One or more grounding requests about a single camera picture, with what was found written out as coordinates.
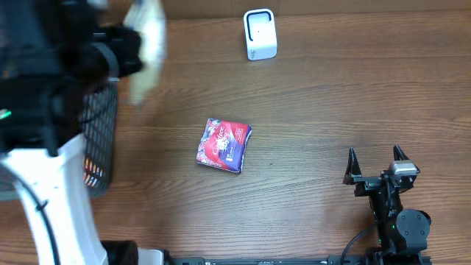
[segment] black cable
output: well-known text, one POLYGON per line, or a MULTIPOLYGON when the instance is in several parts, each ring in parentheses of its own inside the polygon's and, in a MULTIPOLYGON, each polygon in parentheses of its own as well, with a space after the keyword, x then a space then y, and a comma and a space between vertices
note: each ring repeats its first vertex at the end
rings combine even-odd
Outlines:
POLYGON ((391 210, 391 190, 389 187, 389 177, 386 177, 385 185, 386 185, 386 192, 388 193, 388 204, 386 205, 386 209, 388 209, 388 215, 389 215, 389 211, 391 210))
POLYGON ((381 260, 387 254, 389 254, 389 252, 382 252, 378 260, 381 260))
POLYGON ((367 233, 371 232, 371 230, 375 229, 375 227, 378 225, 377 222, 375 222, 373 225, 368 227, 367 229, 361 231, 356 237, 354 237, 352 240, 350 240, 350 243, 345 247, 344 252, 341 254, 340 258, 340 265, 344 265, 344 260, 345 256, 347 255, 348 249, 355 243, 355 241, 359 240, 362 236, 366 235, 367 233))
POLYGON ((26 192, 31 196, 31 199, 35 202, 36 211, 38 211, 41 214, 41 217, 43 218, 44 225, 46 226, 47 235, 49 237, 49 241, 51 242, 54 265, 60 265, 59 250, 57 248, 56 238, 54 237, 54 231, 52 230, 49 218, 47 217, 46 212, 44 211, 44 208, 47 206, 48 202, 45 201, 43 204, 41 204, 35 192, 20 177, 17 177, 14 174, 12 174, 12 177, 23 186, 26 192))
POLYGON ((96 120, 100 116, 102 116, 105 112, 107 112, 110 109, 111 103, 113 102, 113 100, 114 100, 114 97, 110 96, 110 99, 108 99, 107 104, 105 104, 105 106, 103 106, 100 111, 96 112, 91 117, 88 117, 86 119, 83 119, 83 120, 79 121, 79 124, 81 124, 81 125, 87 124, 89 122, 92 122, 92 121, 96 120))

